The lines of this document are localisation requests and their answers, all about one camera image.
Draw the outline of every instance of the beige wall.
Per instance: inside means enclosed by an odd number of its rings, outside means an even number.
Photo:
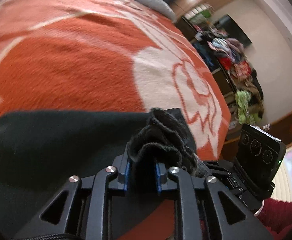
[[[212,22],[229,14],[252,41],[245,53],[264,92],[261,125],[292,111],[292,51],[268,16],[252,0],[234,0],[216,11]]]

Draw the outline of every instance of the black metal bracket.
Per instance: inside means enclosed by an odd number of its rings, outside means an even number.
[[[125,196],[130,166],[125,151],[95,176],[71,176],[15,238],[67,233],[85,240],[111,240],[111,199]],[[219,176],[231,174],[212,171]],[[158,195],[175,201],[175,240],[272,239],[236,197],[238,193],[232,193],[216,176],[197,178],[163,163],[156,163],[154,172]]]

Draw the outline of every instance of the orange blanket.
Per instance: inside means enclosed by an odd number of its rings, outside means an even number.
[[[0,0],[0,116],[152,107],[181,108],[199,157],[219,157],[228,107],[169,19],[133,0]],[[125,237],[163,240],[172,216],[171,202],[164,202]]]

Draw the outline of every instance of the circular lens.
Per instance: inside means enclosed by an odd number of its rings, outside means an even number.
[[[241,136],[241,143],[242,143],[243,145],[248,145],[248,143],[249,143],[249,136],[248,136],[246,133],[244,133],[244,134]]]
[[[272,161],[272,152],[271,152],[271,150],[266,150],[263,153],[262,159],[263,159],[263,162],[266,163],[266,164],[271,163],[271,161]]]
[[[257,139],[253,139],[250,145],[250,151],[253,155],[258,156],[261,152],[261,143]]]

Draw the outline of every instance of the blanket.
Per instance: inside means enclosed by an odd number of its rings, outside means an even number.
[[[168,18],[133,0],[0,0],[0,116],[153,107],[180,108],[197,155],[219,158],[228,107]],[[123,239],[164,239],[172,228],[166,201]]]

